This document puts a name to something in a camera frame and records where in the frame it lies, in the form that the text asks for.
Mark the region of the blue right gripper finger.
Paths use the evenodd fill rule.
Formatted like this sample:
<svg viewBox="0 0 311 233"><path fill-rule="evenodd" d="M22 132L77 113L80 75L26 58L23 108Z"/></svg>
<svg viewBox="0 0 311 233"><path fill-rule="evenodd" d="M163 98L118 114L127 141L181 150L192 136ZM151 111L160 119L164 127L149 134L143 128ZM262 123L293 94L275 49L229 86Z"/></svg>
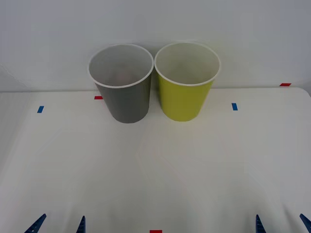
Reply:
<svg viewBox="0 0 311 233"><path fill-rule="evenodd" d="M303 214L300 214L300 218L302 222L304 223L307 231L311 233L311 221L307 217L305 217Z"/></svg>
<svg viewBox="0 0 311 233"><path fill-rule="evenodd" d="M259 215L256 215L256 233L266 233Z"/></svg>

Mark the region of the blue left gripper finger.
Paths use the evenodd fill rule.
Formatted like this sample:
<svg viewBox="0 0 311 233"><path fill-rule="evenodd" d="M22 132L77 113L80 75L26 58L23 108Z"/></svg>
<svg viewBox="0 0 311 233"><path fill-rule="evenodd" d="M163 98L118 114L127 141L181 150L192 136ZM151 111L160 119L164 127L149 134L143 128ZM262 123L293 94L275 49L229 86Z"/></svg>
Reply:
<svg viewBox="0 0 311 233"><path fill-rule="evenodd" d="M76 233L86 233L86 218L85 218L85 216L82 216L82 219L79 223L79 226L78 226Z"/></svg>
<svg viewBox="0 0 311 233"><path fill-rule="evenodd" d="M43 214L39 219L37 219L26 231L25 233L38 233L41 225L46 218L46 214Z"/></svg>

